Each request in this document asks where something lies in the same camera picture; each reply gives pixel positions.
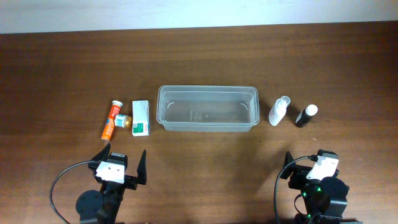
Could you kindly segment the white spray bottle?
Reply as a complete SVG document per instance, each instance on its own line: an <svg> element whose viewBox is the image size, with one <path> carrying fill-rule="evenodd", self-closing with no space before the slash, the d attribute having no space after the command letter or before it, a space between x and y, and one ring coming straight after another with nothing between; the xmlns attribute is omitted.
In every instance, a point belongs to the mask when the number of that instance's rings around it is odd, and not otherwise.
<svg viewBox="0 0 398 224"><path fill-rule="evenodd" d="M286 114L290 102L291 100L288 96L281 96L276 100L269 112L269 122L272 126L277 126L280 123Z"/></svg>

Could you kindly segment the black bottle white cap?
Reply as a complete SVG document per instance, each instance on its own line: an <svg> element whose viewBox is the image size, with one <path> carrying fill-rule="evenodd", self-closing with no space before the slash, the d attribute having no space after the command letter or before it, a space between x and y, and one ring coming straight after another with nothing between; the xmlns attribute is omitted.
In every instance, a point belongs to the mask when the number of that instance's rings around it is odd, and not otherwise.
<svg viewBox="0 0 398 224"><path fill-rule="evenodd" d="M318 107L314 104L308 105L298 116L295 121L295 125L298 128L302 128L306 126L313 116L315 116L318 112Z"/></svg>

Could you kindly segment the orange tablet tube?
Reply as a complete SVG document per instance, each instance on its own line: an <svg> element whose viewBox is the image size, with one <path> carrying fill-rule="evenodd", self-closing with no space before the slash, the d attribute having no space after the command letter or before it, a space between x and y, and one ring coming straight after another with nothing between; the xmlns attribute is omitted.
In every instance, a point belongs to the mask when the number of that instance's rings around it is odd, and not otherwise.
<svg viewBox="0 0 398 224"><path fill-rule="evenodd" d="M103 130L103 133L101 135L101 139L104 141L110 141L113 131L114 131L114 127L115 127L115 119L116 116L119 114L121 107L122 107L122 103L118 100L113 100L112 101L112 105L111 105L111 109L108 115L108 118L106 120L106 124Z"/></svg>

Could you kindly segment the white green medicine box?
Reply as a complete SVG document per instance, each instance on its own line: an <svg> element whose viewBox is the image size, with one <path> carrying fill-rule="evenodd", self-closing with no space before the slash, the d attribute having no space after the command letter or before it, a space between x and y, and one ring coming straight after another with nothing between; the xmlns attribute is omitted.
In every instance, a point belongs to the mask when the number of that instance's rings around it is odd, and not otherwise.
<svg viewBox="0 0 398 224"><path fill-rule="evenodd" d="M149 102L147 100L132 102L132 135L134 137L149 135Z"/></svg>

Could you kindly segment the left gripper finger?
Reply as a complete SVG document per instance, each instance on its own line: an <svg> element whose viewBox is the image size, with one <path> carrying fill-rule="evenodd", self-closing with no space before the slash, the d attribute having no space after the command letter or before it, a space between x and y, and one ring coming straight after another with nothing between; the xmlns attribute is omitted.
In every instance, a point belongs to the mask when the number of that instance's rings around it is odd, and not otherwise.
<svg viewBox="0 0 398 224"><path fill-rule="evenodd" d="M111 145L110 143L107 143L107 145L105 145L105 147L93 157L93 161L106 161L108 159L110 149Z"/></svg>
<svg viewBox="0 0 398 224"><path fill-rule="evenodd" d="M147 183L146 150L143 150L137 167L137 183L141 185L146 185Z"/></svg>

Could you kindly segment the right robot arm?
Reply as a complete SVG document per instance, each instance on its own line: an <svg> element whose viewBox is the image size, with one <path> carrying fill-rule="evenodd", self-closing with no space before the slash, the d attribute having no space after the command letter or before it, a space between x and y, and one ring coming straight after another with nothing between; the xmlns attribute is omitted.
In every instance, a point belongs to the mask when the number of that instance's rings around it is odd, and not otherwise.
<svg viewBox="0 0 398 224"><path fill-rule="evenodd" d="M282 170L274 185L275 221L280 223L277 211L277 187L280 179L289 179L288 186L299 190L296 198L303 198L306 212L297 210L293 222L307 224L362 224L356 219L344 219L348 205L349 186L337 178L339 160L332 151L318 150L316 154L294 159L289 151L285 154Z"/></svg>

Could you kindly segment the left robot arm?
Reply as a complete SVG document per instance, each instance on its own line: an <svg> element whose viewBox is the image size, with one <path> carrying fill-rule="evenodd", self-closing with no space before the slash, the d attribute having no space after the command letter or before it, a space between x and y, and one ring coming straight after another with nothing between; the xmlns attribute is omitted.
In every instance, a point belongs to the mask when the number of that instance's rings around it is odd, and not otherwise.
<svg viewBox="0 0 398 224"><path fill-rule="evenodd" d="M146 151L142 152L137 175L126 175L128 158L124 154L110 152L107 144L88 163L93 171L99 190L83 192L76 201L80 223L114 223L123 200L125 190L136 190L147 182Z"/></svg>

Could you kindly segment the small amber jar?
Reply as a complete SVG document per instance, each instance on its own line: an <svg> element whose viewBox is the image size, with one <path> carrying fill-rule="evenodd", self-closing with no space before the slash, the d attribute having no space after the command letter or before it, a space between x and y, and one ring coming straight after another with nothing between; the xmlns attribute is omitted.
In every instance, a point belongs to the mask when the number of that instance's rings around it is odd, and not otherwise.
<svg viewBox="0 0 398 224"><path fill-rule="evenodd" d="M130 128L132 126L132 118L125 114L117 114L114 123L116 127Z"/></svg>

